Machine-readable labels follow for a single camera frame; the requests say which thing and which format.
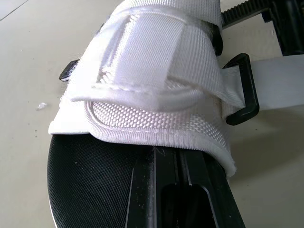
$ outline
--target black mesh sole pad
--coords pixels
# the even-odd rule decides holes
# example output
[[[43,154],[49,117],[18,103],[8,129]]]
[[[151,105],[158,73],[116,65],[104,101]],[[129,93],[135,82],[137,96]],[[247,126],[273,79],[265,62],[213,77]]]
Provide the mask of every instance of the black mesh sole pad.
[[[148,146],[100,141],[90,134],[54,135],[47,183],[59,228],[124,228],[132,170]]]

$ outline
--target black plastic buckle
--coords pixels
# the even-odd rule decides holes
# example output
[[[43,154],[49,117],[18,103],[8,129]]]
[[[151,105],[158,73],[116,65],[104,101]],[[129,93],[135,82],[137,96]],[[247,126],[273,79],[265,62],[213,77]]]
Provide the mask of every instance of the black plastic buckle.
[[[255,117],[260,110],[260,105],[257,99],[256,87],[252,76],[249,55],[247,55],[246,53],[241,53],[235,56],[224,66],[224,69],[237,65],[239,66],[241,74],[246,107],[232,115],[229,115],[226,118],[226,123],[232,126],[250,120],[252,117]]]
[[[59,76],[59,80],[66,82],[69,80],[72,71],[74,70],[74,67],[78,64],[79,59],[78,60],[74,60],[72,62],[70,62],[66,68],[62,71],[61,75]]]

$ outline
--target black d-ring buckle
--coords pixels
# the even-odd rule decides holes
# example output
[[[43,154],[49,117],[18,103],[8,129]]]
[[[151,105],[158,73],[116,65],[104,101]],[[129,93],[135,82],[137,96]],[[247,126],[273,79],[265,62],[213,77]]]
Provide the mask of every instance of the black d-ring buckle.
[[[246,107],[232,115],[229,115],[226,118],[226,123],[232,126],[250,120],[252,117],[256,116],[260,110],[260,105],[257,99],[256,87],[252,76],[249,55],[247,55],[246,53],[241,53],[235,56],[224,66],[224,69],[237,65],[239,66],[241,74]]]

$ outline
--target white floor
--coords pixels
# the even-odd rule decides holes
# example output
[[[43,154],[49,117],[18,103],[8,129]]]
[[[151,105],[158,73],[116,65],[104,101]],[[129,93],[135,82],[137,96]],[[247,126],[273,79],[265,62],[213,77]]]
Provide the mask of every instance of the white floor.
[[[119,3],[29,0],[0,21],[0,227],[54,227],[46,172],[48,125],[64,91],[58,76]],[[273,30],[260,16],[224,30],[222,61],[241,52],[280,56]],[[37,112],[40,102],[48,106]],[[248,228],[303,227],[303,129],[304,106],[261,112],[233,128],[231,188]]]

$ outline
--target small debris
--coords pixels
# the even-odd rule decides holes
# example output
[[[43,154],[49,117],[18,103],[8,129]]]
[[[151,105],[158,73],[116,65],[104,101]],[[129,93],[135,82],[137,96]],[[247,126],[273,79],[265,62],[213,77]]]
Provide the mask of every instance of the small debris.
[[[40,111],[41,109],[44,109],[47,106],[47,103],[41,102],[38,107],[36,108],[36,111]]]

